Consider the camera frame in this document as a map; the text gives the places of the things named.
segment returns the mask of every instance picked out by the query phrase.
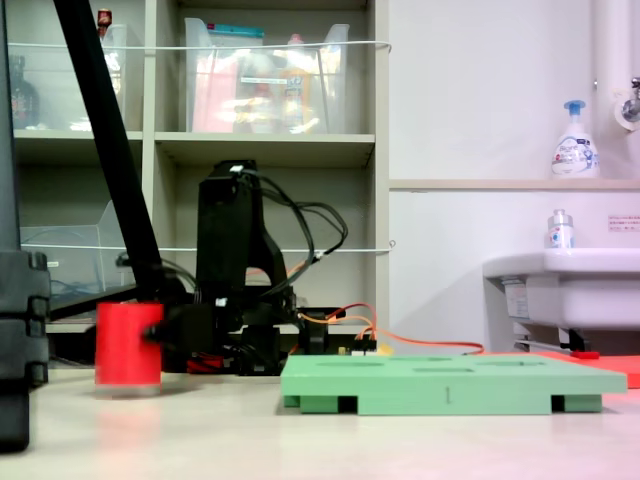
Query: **faucet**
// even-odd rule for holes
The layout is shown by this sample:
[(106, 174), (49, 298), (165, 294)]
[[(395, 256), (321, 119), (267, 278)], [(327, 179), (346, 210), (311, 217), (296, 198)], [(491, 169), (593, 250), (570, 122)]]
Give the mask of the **faucet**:
[(631, 79), (631, 88), (633, 88), (633, 98), (624, 102), (622, 116), (627, 122), (637, 122), (640, 120), (640, 77)]

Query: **white sink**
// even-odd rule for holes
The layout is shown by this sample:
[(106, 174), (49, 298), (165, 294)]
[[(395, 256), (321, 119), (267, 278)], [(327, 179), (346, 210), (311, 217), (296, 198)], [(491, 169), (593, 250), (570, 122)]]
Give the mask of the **white sink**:
[(546, 249), (485, 263), (509, 315), (559, 328), (640, 330), (640, 249)]

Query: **white shelf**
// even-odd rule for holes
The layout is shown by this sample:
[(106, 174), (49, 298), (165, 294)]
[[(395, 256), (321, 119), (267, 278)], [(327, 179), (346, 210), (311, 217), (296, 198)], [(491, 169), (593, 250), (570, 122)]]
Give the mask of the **white shelf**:
[[(92, 322), (55, 322), (46, 326), (48, 334), (51, 333), (85, 333), (95, 324)], [(365, 325), (329, 325), (330, 335), (357, 335)], [(297, 335), (298, 329), (293, 325), (278, 325), (280, 333), (283, 335)]]
[(368, 0), (178, 0), (186, 8), (234, 10), (361, 10)]
[(611, 191), (638, 190), (640, 179), (616, 180), (607, 178), (581, 178), (572, 180), (446, 180), (395, 179), (389, 181), (392, 191), (433, 190), (533, 190), (533, 191)]
[[(142, 132), (128, 132), (136, 166), (142, 165)], [(97, 166), (98, 153), (92, 132), (72, 130), (15, 130), (19, 165)]]
[(213, 166), (254, 159), (262, 167), (361, 168), (374, 135), (287, 135), (157, 132), (156, 143), (178, 165)]

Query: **white table surface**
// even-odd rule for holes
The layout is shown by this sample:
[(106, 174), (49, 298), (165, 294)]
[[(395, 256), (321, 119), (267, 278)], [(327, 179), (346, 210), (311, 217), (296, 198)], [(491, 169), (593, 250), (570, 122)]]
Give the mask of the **white table surface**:
[(94, 395), (54, 370), (32, 395), (33, 438), (2, 480), (640, 479), (640, 391), (603, 414), (299, 415), (276, 378), (165, 377), (163, 395)]

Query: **red wire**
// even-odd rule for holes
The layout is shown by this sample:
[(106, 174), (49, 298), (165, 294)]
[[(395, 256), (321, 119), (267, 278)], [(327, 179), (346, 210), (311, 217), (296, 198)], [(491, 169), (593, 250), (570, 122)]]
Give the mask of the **red wire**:
[(364, 302), (360, 302), (360, 303), (352, 303), (351, 305), (347, 305), (344, 306), (342, 308), (339, 308), (338, 310), (336, 310), (333, 313), (330, 313), (329, 315), (327, 315), (325, 318), (331, 318), (331, 317), (335, 317), (336, 315), (338, 315), (339, 313), (344, 312), (345, 310), (349, 310), (350, 308), (354, 308), (354, 307), (365, 307), (368, 308), (369, 311), (371, 312), (371, 314), (373, 315), (373, 324), (377, 325), (378, 324), (378, 313), (376, 312), (376, 309), (373, 308), (371, 305), (369, 305), (368, 303), (364, 303)]

